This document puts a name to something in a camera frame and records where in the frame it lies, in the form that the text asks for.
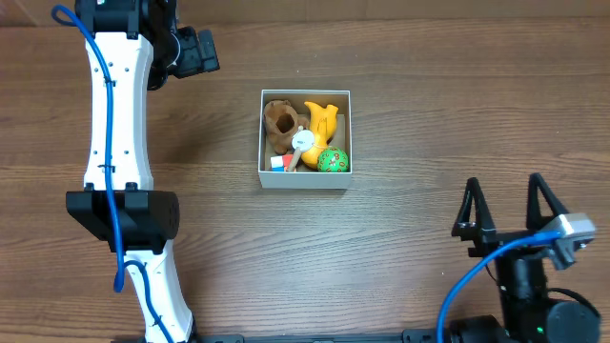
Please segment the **brown plush toy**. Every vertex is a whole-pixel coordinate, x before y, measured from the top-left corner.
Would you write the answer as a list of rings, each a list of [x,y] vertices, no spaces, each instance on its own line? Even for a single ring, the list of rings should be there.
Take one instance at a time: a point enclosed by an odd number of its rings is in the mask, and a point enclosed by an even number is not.
[[[285,154],[292,148],[297,129],[308,129],[310,121],[299,115],[288,100],[272,100],[263,109],[263,122],[267,138],[277,154]]]

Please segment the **white wooden rattle drum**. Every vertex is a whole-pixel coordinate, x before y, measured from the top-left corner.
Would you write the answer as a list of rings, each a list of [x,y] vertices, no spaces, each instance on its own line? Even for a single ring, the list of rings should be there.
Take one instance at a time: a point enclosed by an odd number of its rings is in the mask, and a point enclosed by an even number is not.
[[[315,135],[312,131],[305,130],[299,126],[295,135],[292,138],[292,147],[294,148],[293,157],[285,168],[286,172],[294,172],[297,164],[301,159],[301,155],[310,150],[315,143]]]

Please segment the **multicoloured puzzle cube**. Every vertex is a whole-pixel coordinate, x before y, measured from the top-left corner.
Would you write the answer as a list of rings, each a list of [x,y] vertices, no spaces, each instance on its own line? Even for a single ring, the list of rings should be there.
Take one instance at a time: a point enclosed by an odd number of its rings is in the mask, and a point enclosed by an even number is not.
[[[275,155],[270,158],[272,172],[287,172],[292,163],[293,155],[291,153],[284,155]]]

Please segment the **yellow rubber duck toy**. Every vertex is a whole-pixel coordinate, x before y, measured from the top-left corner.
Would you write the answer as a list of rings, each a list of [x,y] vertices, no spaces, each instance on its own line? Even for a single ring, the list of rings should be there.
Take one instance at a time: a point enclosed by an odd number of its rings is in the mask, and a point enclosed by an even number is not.
[[[305,101],[304,105],[310,111],[309,130],[314,135],[314,144],[301,154],[301,160],[311,169],[317,169],[318,157],[325,151],[337,128],[338,107],[329,104],[325,108],[315,102]]]

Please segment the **green numbered ball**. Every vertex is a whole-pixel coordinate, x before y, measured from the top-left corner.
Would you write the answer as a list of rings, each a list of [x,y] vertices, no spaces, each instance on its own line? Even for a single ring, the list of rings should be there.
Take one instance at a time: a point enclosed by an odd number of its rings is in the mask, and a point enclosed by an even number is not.
[[[318,157],[319,172],[347,172],[350,167],[348,154],[336,147],[324,150]]]

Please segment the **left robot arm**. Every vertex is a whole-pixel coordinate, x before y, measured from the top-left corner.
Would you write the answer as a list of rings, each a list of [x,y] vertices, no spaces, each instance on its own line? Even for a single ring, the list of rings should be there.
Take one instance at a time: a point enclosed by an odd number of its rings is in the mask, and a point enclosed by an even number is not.
[[[61,13],[84,36],[91,70],[89,161],[82,190],[66,194],[67,211],[114,253],[114,291],[132,282],[143,341],[195,342],[173,256],[179,202],[154,186],[146,106],[169,77],[218,70],[212,34],[179,26],[175,0],[78,0],[51,16]]]

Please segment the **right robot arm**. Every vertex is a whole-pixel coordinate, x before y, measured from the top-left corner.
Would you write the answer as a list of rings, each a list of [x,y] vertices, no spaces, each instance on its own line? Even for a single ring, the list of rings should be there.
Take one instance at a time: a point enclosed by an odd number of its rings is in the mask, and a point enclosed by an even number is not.
[[[437,315],[439,342],[597,342],[602,317],[581,294],[551,288],[545,259],[563,271],[591,243],[597,228],[585,213],[570,212],[539,173],[529,177],[525,228],[498,232],[478,180],[467,180],[452,235],[472,242],[469,256],[478,263],[451,288]],[[498,288],[503,319],[492,315],[448,321],[459,293],[481,271]]]

